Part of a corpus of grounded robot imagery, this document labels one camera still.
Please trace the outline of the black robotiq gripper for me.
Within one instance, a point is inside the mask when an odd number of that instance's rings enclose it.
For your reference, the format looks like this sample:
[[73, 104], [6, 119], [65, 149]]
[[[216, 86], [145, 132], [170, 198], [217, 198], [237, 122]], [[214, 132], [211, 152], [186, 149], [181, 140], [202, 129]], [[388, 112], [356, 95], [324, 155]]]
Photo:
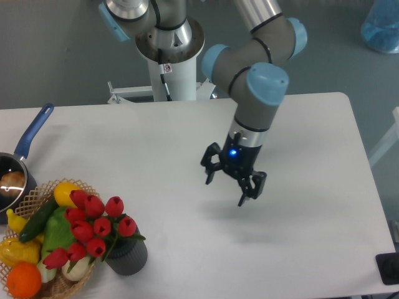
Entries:
[[[261, 146], [248, 147], [240, 145], [236, 137], [226, 137], [223, 149], [219, 144], [210, 144], [201, 159], [200, 164], [205, 167], [207, 175], [205, 184], [212, 182], [215, 172], [223, 170], [232, 178], [238, 180], [242, 190], [238, 206], [241, 207], [248, 199], [257, 199], [264, 188], [267, 174], [263, 171], [254, 171], [254, 163], [260, 152]], [[219, 157], [221, 162], [212, 162], [214, 156]]]

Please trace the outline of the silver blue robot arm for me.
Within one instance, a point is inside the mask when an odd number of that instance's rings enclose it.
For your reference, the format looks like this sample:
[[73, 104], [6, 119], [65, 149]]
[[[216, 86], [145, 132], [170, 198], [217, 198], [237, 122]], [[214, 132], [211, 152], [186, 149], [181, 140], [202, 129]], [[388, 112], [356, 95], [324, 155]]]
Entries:
[[217, 44], [204, 50], [204, 32], [187, 15], [185, 1], [102, 1], [99, 12], [120, 41], [134, 40], [147, 60], [156, 102], [194, 100], [197, 56], [206, 78], [237, 104], [223, 146], [209, 145], [201, 160], [207, 182], [217, 171], [235, 179], [241, 202], [258, 198], [266, 173], [254, 163], [287, 90], [281, 64], [307, 43], [304, 25], [286, 18], [276, 1], [236, 1], [251, 39], [237, 49]]

